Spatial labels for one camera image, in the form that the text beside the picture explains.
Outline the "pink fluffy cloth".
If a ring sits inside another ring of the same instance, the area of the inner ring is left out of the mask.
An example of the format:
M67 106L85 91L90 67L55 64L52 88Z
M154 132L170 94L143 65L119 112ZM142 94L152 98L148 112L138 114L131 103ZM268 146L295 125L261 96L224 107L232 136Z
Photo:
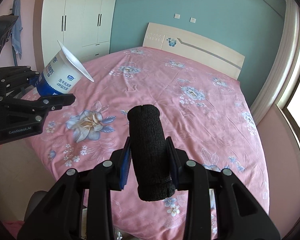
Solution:
M18 220L18 221L2 221L2 224L7 229L7 231L15 238L17 239L17 235L21 229L21 227L24 225L24 221Z

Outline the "blue hanging clothes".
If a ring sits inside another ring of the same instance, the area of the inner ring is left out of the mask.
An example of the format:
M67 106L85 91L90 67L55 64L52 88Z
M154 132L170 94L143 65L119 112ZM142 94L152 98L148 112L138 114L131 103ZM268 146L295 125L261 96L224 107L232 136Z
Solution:
M21 21L21 0L13 0L12 15L17 16L17 20L11 32L13 61L14 61L14 65L17 66L18 65L17 56L19 56L19 59L21 59L22 57L21 31L23 27Z

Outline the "black foam roller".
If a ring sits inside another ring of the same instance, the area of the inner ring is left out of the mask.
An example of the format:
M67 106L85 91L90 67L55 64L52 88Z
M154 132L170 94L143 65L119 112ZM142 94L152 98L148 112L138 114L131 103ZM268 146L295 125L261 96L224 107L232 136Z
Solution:
M171 197L175 186L170 176L170 155L159 110L153 105L135 106L127 118L139 198L155 202Z

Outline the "white curtain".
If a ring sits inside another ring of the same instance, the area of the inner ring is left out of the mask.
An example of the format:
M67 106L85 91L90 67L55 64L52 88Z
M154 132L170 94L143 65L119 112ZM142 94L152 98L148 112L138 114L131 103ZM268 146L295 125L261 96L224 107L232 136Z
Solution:
M279 108L286 105L300 75L300 7L295 0L285 1L285 20L277 55L250 107L255 124L260 123L272 105Z

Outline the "white wardrobe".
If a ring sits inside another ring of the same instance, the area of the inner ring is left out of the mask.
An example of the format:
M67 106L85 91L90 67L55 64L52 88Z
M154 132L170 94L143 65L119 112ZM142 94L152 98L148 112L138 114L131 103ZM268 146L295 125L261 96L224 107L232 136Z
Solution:
M63 44L81 62L108 55L116 0L43 0L43 63Z

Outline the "white blue yogurt cup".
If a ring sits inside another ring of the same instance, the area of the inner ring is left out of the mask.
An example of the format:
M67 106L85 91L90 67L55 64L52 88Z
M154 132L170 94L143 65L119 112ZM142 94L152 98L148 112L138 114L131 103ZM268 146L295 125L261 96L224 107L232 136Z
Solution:
M45 66L36 81L40 96L69 94L70 90L85 77L94 82L83 64L58 40L60 51Z

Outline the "pink floral bed sheet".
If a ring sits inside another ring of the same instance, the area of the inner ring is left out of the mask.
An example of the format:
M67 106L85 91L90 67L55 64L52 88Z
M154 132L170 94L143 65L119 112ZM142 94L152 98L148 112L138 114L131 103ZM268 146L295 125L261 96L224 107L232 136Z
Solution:
M239 82L182 56L138 47L86 62L92 81L71 90L76 100L50 112L40 135L27 142L60 178L94 168L123 148L175 148L208 170L228 168L269 210L266 160Z

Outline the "beige wooden headboard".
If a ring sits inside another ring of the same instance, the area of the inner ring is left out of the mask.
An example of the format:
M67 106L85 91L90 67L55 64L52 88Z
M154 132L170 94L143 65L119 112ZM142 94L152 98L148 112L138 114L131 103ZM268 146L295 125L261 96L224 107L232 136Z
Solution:
M239 77L245 59L237 51L207 37L151 22L142 45L199 62L235 80Z

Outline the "window frame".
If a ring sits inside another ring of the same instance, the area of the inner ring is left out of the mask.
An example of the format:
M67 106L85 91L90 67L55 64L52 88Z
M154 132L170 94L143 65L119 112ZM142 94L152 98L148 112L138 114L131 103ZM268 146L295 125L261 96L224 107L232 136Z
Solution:
M300 50L288 73L277 104L300 145Z

